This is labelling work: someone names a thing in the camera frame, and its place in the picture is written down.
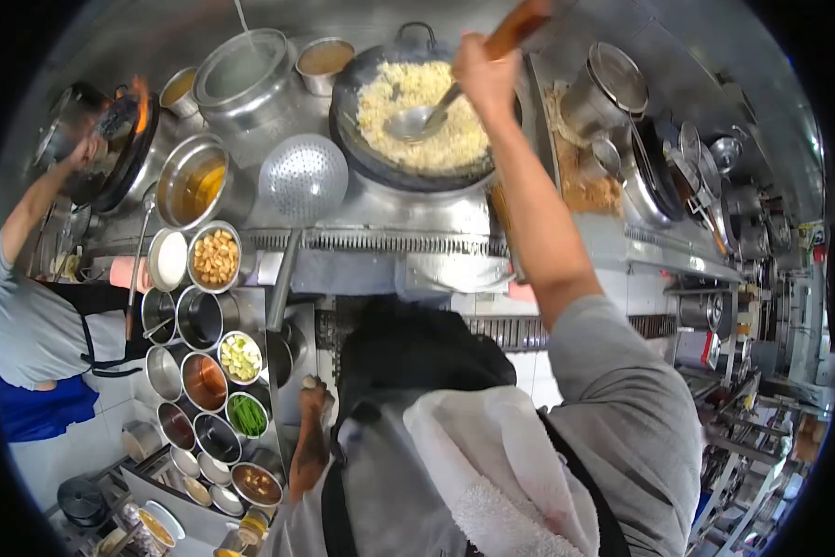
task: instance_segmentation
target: flame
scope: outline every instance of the flame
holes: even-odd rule
[[[141,134],[145,126],[148,124],[148,83],[144,76],[133,76],[133,93],[138,95],[138,124],[136,124],[136,133]]]

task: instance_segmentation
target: perforated metal scoop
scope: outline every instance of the perforated metal scoop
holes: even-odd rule
[[[259,170],[259,194],[295,227],[278,269],[266,328],[281,330],[302,228],[327,217],[343,203],[350,181],[343,152],[330,139],[303,134],[285,139],[268,154]]]

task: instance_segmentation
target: sauce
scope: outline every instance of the sauce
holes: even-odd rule
[[[308,76],[321,76],[342,70],[354,55],[352,46],[328,41],[303,52],[297,65]]]

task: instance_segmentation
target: wooden handle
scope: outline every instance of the wooden handle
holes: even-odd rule
[[[523,0],[485,42],[490,60],[503,58],[550,19],[550,0]]]

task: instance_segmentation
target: metal lid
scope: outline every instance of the metal lid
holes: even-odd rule
[[[588,65],[591,78],[619,108],[632,114],[646,110],[649,102],[646,80],[622,50],[608,43],[594,43]]]

